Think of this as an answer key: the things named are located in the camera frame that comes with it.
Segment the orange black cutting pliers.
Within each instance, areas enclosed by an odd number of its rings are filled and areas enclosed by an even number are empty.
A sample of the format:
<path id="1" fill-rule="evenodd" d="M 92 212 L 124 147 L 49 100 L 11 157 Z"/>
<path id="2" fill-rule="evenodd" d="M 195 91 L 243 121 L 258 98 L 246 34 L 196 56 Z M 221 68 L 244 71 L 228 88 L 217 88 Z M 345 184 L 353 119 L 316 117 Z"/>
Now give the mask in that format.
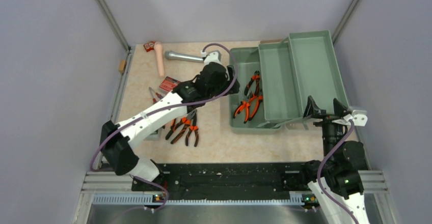
<path id="1" fill-rule="evenodd" d="M 255 89 L 252 90 L 252 94 L 258 95 L 260 91 L 259 82 L 260 82 L 260 71 L 256 70 L 244 89 L 244 95 L 247 96 L 250 93 L 253 84 L 255 84 Z"/>

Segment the orange black combination pliers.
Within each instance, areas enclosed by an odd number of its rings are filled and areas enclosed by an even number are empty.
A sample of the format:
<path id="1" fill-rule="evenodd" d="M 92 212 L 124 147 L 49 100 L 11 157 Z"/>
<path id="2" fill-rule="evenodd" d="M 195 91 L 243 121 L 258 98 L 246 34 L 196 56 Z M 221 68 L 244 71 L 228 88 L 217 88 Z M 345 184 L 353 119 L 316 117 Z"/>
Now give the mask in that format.
<path id="1" fill-rule="evenodd" d="M 255 103 L 255 107 L 251 109 L 251 104 L 253 101 L 256 101 L 256 103 Z M 255 117 L 262 102 L 263 102 L 262 95 L 254 95 L 254 94 L 245 95 L 244 99 L 234 110 L 232 118 L 235 119 L 242 111 L 244 111 L 245 118 L 243 123 L 246 124 L 248 121 L 251 121 Z"/>

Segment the green plastic tool box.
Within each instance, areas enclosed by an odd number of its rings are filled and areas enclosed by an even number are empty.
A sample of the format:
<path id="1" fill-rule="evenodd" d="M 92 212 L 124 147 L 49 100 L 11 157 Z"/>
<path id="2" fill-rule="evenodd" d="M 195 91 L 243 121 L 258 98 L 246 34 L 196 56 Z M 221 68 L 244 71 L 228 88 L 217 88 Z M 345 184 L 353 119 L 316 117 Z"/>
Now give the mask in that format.
<path id="1" fill-rule="evenodd" d="M 281 42 L 231 49 L 240 90 L 229 96 L 229 124 L 237 134 L 272 134 L 303 119 L 311 96 L 319 108 L 333 112 L 337 99 L 349 106 L 330 31 L 291 33 Z M 260 73 L 263 102 L 249 122 L 234 111 L 245 98 L 254 72 Z"/>

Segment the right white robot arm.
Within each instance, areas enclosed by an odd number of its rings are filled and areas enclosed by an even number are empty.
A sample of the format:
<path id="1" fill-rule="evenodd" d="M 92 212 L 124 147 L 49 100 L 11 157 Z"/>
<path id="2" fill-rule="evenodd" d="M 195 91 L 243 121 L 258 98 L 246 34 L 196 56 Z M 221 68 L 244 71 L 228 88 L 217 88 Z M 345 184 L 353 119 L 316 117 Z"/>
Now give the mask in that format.
<path id="1" fill-rule="evenodd" d="M 321 128 L 324 158 L 303 164 L 299 184 L 310 189 L 328 223 L 369 223 L 365 209 L 364 185 L 359 171 L 365 166 L 364 145 L 350 141 L 356 127 L 368 122 L 365 110 L 333 100 L 334 112 L 321 109 L 312 96 L 307 98 L 303 117 L 316 119 Z"/>

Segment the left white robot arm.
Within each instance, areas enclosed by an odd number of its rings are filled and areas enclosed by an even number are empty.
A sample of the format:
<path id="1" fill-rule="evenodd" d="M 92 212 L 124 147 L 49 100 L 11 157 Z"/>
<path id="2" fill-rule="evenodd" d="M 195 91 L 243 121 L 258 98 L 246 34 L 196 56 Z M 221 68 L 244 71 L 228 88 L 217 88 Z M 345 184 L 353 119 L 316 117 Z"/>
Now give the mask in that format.
<path id="1" fill-rule="evenodd" d="M 156 163 L 140 158 L 134 150 L 171 120 L 222 96 L 238 93 L 238 65 L 224 66 L 220 57 L 218 51 L 209 53 L 203 60 L 203 69 L 193 79 L 180 82 L 144 111 L 118 123 L 103 124 L 99 151 L 117 176 L 133 175 L 144 179 L 151 190 L 161 188 L 164 180 Z"/>

